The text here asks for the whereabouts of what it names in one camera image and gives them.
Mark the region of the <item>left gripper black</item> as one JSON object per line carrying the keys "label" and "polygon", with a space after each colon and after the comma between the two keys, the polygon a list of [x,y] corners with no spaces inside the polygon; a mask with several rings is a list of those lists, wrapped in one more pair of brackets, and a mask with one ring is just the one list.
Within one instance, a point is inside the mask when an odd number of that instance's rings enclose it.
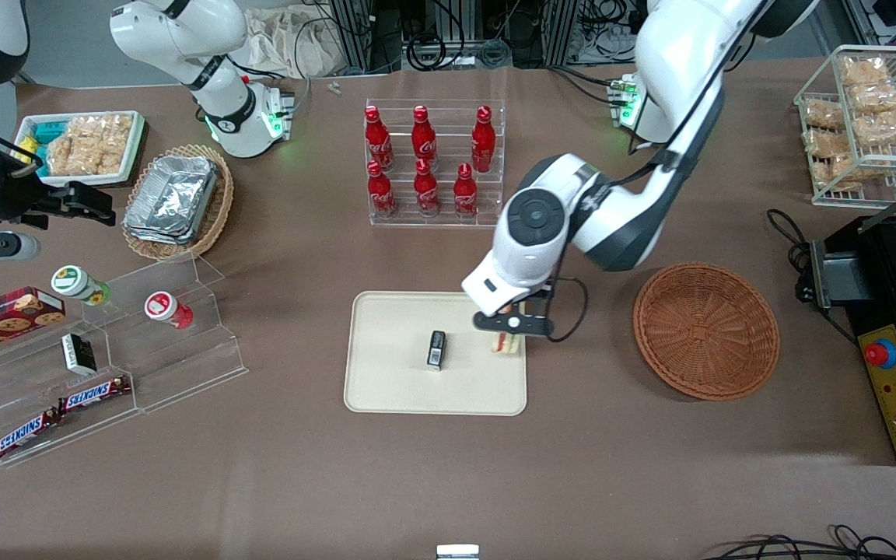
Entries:
{"label": "left gripper black", "polygon": [[545,317],[548,310],[545,309],[554,297],[554,289],[541,288],[526,297],[518,299],[498,309],[497,315],[517,315],[519,317]]}

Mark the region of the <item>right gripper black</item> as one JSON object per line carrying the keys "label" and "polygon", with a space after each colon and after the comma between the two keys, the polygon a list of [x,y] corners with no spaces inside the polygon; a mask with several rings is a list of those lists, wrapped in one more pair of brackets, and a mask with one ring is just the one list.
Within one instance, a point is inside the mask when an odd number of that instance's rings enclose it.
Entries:
{"label": "right gripper black", "polygon": [[43,184],[36,174],[24,177],[0,174],[0,223],[21,222],[25,215],[89,219],[103,226],[115,226],[113,198],[106,191],[82,182],[68,182],[64,191]]}

